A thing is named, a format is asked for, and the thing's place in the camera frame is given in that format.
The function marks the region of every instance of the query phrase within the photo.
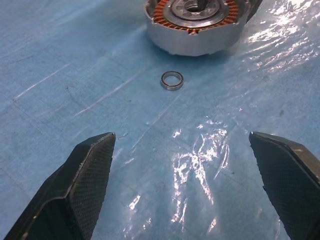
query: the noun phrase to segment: plastic wrap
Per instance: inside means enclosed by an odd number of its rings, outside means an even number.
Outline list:
[[[155,47],[143,3],[0,3],[0,238],[77,143],[116,132],[93,240],[287,240],[248,137],[320,156],[320,2],[264,1],[235,46],[198,58]]]

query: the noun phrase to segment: metal ring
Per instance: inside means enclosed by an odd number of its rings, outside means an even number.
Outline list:
[[[179,83],[175,85],[171,85],[166,82],[167,77],[176,77],[179,79]],[[166,71],[164,74],[161,76],[161,85],[171,91],[179,90],[183,85],[184,85],[184,76],[178,71]]]

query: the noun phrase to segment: orange coil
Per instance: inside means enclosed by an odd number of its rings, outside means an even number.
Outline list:
[[[175,25],[164,18],[164,8],[168,2],[169,2],[169,0],[161,0],[157,4],[157,6],[154,9],[154,14],[153,14],[154,22],[157,24],[161,24],[163,26],[166,26],[168,28],[177,29],[177,30],[185,30],[189,34],[198,33],[199,31],[205,30],[205,29],[211,29],[211,28],[215,28],[215,27],[219,27],[219,26],[223,26],[223,25],[227,25],[227,24],[233,24],[236,22],[236,20],[238,18],[238,13],[239,13],[239,9],[238,9],[238,5],[236,3],[236,0],[226,0],[225,2],[227,3],[227,5],[229,7],[229,13],[222,21],[220,21],[214,25],[211,25],[211,26],[199,27],[199,28],[187,28],[187,27]]]

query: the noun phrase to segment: blue tarp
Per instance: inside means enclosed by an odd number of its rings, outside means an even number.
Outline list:
[[[320,1],[265,0],[197,58],[150,42],[143,3],[0,2],[0,239],[77,143],[116,132],[93,240],[288,240],[248,137],[320,157]]]

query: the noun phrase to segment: blue plastic sheet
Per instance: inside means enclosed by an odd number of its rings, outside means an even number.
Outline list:
[[[265,0],[235,46],[197,58],[148,40],[143,3],[0,2],[0,238],[77,143],[116,132],[93,240],[289,239],[248,136],[320,157],[320,1]]]

